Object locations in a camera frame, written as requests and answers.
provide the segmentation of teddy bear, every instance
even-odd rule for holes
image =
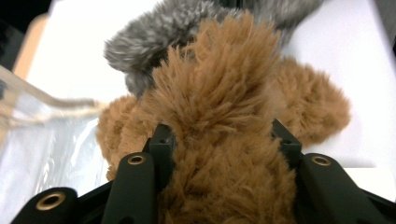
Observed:
[[[175,135],[160,223],[295,223],[295,171],[272,122],[308,147],[348,125],[349,101],[325,73],[280,55],[275,29],[247,11],[201,21],[189,43],[167,47],[155,85],[103,111],[96,136],[109,180],[159,123]]]
[[[254,21],[271,22],[280,33],[278,45],[286,45],[298,24],[324,0],[163,0],[152,11],[131,21],[106,42],[110,66],[123,72],[126,86],[140,97],[154,85],[152,69],[166,58],[169,46],[185,46],[201,21],[223,22],[248,10]]]

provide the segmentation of brown teddy bear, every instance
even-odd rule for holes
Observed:
[[[177,147],[160,223],[294,223],[295,173],[272,122],[307,147],[347,126],[349,102],[325,74],[279,55],[277,40],[273,26],[244,13],[203,21],[193,42],[169,48],[155,87],[115,100],[100,118],[107,178],[162,123]]]

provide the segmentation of gray fur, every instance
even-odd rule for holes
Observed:
[[[211,18],[222,22],[227,15],[237,17],[241,13],[213,1],[163,0],[106,42],[105,57],[110,66],[126,75],[131,93],[140,97],[154,85],[152,69],[166,58],[167,48],[185,46],[197,33],[202,20]],[[298,23],[322,1],[245,0],[243,8],[250,10],[256,21],[273,22],[281,32],[279,45],[282,46],[289,42]]]

